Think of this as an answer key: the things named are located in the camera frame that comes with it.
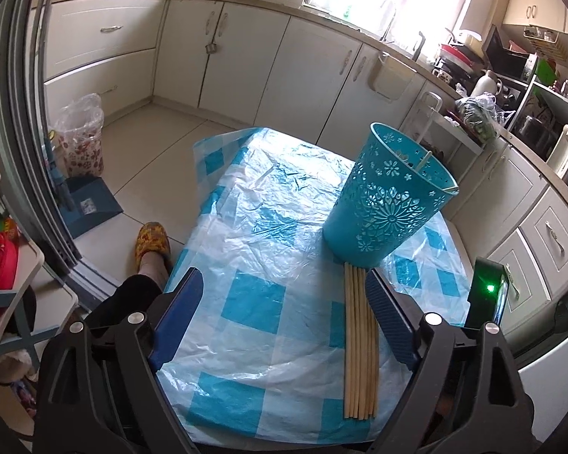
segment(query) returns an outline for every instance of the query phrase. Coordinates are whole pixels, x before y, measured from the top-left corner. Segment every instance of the trash can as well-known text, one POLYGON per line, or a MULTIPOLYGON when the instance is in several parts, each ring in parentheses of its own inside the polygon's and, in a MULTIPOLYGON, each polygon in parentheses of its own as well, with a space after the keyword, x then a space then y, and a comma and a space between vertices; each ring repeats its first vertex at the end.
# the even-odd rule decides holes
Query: trash can
POLYGON ((377 267, 458 192, 453 176, 431 152, 373 123, 326 219, 324 240, 341 260, 377 267))
POLYGON ((61 109, 55 131, 63 148, 68 177, 99 177, 103 173, 101 129, 104 119, 101 98, 96 93, 61 109))

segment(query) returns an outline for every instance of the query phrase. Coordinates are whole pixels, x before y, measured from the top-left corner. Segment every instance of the metal bolt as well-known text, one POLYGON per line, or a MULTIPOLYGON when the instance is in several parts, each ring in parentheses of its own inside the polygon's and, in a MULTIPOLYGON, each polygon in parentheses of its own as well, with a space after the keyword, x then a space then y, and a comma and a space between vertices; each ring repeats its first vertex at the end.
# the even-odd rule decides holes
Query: metal bolt
POLYGON ((83 329, 84 329, 84 324, 80 323, 80 321, 77 321, 76 323, 70 326, 70 333, 74 333, 75 335, 76 333, 79 333, 83 329))
POLYGON ((429 314, 425 315, 425 322, 431 324, 431 326, 438 326, 442 323, 442 316, 435 312, 429 312, 429 314))
POLYGON ((498 327, 496 324, 486 323, 486 331, 488 331, 491 335, 497 334, 499 330, 500 327, 498 327))
POLYGON ((128 322, 131 324, 141 324, 145 319, 145 316, 142 312, 133 312, 130 316, 128 316, 128 322))

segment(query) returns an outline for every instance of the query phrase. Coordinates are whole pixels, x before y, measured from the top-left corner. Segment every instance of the mug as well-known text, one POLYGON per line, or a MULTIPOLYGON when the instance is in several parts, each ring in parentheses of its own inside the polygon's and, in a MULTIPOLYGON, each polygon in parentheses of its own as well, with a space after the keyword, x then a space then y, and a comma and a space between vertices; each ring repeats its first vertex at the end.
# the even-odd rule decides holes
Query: mug
POLYGON ((432 73, 439 78, 441 81, 447 83, 450 85, 450 83, 452 82, 453 78, 446 73, 443 69, 440 68, 434 68, 432 73))

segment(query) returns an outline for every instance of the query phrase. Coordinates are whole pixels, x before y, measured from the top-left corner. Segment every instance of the microwave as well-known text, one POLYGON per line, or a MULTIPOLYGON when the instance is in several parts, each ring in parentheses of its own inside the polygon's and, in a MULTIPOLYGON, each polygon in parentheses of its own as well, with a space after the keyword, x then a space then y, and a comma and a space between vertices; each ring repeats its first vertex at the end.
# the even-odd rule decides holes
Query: microwave
POLYGON ((537 69, 537 55, 516 53, 506 49, 495 25, 491 26, 482 49, 495 74, 504 75, 525 84, 532 80, 537 69))

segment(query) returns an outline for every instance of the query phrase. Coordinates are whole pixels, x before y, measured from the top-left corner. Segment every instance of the yellow floral slipper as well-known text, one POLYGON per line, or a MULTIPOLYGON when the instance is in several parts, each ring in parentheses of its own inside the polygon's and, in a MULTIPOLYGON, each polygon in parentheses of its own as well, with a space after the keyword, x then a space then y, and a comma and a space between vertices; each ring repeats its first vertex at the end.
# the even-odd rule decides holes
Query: yellow floral slipper
POLYGON ((143 225, 139 231, 137 243, 134 248, 134 258, 137 264, 137 271, 139 271, 141 266, 141 258, 145 253, 150 251, 157 252, 162 255, 164 258, 164 264, 170 274, 173 269, 170 259, 170 243, 168 242, 167 231, 158 222, 148 222, 143 225))

